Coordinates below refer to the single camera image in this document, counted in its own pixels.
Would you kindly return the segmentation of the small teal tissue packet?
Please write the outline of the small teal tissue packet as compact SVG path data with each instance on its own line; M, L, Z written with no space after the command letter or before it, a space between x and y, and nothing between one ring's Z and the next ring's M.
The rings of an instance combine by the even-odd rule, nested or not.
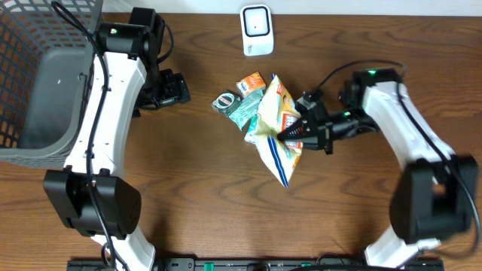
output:
M253 145L255 144L254 134L255 134L257 123L258 123L258 116L255 115L250 120L248 130L247 130L247 132L245 134L245 137L244 137L245 142L248 142L248 143L253 144Z

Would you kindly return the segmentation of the green Zam-Buk tin box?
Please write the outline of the green Zam-Buk tin box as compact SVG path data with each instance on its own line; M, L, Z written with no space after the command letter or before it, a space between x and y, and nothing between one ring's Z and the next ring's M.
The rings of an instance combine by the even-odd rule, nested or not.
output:
M241 97L237 94L225 90L215 100L212 101L212 108L219 114L229 117L241 104Z

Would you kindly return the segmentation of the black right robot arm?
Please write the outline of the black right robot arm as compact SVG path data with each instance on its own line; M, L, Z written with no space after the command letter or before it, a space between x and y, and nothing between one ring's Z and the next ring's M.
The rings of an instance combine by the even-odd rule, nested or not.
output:
M333 143L366 132L381 132L401 167L389 206L390 225L364 250L365 263L401 268L425 251L475 228L481 220L475 203L479 166L470 155L459 156L443 142L411 102L403 72L393 68L354 72L338 94L343 110L329 114L321 91L296 102L300 120L278 134L282 142L332 154Z

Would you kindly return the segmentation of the teal snack packet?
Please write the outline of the teal snack packet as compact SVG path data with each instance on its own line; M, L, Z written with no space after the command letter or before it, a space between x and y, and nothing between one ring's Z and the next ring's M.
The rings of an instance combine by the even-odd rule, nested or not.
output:
M262 90L256 90L245 97L239 106L229 115L229 118L237 125L239 130L251 120L258 112L258 106L264 96Z

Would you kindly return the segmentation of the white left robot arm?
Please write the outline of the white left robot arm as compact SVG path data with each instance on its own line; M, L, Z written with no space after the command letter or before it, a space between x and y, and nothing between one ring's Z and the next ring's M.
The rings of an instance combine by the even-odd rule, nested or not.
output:
M172 31L151 8L134 8L127 23L87 32L93 47L92 89L80 132L61 170L49 170L44 191L65 227L101 245L91 270L153 270L156 249L139 227L140 192L124 180L131 120L190 100L182 74L160 70Z

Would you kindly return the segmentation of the yellow white snack bag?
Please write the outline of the yellow white snack bag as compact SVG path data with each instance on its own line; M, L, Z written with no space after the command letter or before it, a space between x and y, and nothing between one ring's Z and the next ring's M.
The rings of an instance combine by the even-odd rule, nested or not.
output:
M277 136L298 119L300 113L295 108L291 94L279 77L273 74L272 81L258 106L253 139L261 160L285 188L289 187L290 179L302 154L303 144L286 142Z

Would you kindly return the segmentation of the orange white small box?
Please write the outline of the orange white small box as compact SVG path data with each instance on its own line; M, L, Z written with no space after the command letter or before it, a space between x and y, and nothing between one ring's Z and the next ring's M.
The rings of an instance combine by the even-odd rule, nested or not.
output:
M254 72L236 83L236 88L243 98L258 90L264 91L266 87L267 85L260 72Z

